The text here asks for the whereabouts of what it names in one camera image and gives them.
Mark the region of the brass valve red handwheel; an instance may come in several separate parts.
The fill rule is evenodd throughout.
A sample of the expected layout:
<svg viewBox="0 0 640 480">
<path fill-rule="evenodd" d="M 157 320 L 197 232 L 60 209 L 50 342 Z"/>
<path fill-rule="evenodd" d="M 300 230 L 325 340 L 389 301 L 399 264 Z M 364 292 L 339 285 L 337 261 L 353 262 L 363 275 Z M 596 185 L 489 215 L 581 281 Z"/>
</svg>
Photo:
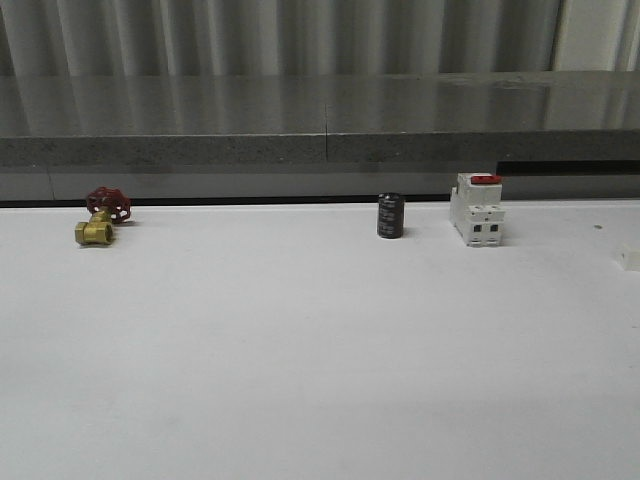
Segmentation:
<svg viewBox="0 0 640 480">
<path fill-rule="evenodd" d="M 79 245 L 110 245 L 114 225 L 131 216 L 131 200 L 119 189 L 99 187 L 86 196 L 86 208 L 91 214 L 87 222 L 78 222 L 74 229 Z"/>
</svg>

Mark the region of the white half pipe clamp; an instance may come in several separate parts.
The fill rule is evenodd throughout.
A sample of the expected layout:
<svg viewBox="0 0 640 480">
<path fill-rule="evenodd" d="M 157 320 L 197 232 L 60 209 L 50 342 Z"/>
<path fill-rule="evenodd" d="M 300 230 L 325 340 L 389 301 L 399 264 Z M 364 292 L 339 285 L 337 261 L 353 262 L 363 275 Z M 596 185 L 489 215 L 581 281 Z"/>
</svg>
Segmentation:
<svg viewBox="0 0 640 480">
<path fill-rule="evenodd" d="M 621 243 L 615 251 L 614 259 L 624 271 L 640 271 L 640 247 Z"/>
</svg>

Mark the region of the white circuit breaker red switch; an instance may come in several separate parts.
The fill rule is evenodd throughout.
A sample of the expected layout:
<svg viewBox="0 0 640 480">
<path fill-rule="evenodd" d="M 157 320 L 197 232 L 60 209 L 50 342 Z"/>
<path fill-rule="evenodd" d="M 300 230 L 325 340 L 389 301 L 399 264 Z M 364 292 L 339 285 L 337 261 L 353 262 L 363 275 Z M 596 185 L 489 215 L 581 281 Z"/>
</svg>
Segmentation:
<svg viewBox="0 0 640 480">
<path fill-rule="evenodd" d="M 495 247 L 502 242 L 505 210 L 502 178 L 490 173 L 459 173 L 451 190 L 450 222 L 470 247 Z"/>
</svg>

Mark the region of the black cylindrical capacitor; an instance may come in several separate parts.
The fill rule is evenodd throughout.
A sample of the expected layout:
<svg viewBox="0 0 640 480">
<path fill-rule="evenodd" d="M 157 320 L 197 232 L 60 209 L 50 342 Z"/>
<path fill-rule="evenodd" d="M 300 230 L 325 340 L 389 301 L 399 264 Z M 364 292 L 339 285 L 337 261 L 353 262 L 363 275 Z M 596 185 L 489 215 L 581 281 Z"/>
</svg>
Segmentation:
<svg viewBox="0 0 640 480">
<path fill-rule="evenodd" d="M 404 233 L 405 197 L 395 192 L 378 195 L 377 235 L 384 239 L 401 238 Z"/>
</svg>

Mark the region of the grey stone counter ledge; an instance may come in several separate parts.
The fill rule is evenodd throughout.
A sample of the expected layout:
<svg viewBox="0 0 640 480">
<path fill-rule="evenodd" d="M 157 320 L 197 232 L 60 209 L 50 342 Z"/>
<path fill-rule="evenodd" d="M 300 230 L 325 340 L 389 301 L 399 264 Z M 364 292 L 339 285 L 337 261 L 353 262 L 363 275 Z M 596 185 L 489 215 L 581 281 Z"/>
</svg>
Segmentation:
<svg viewBox="0 0 640 480">
<path fill-rule="evenodd" d="M 1 81 L 1 198 L 138 203 L 634 198 L 637 73 L 24 76 Z"/>
</svg>

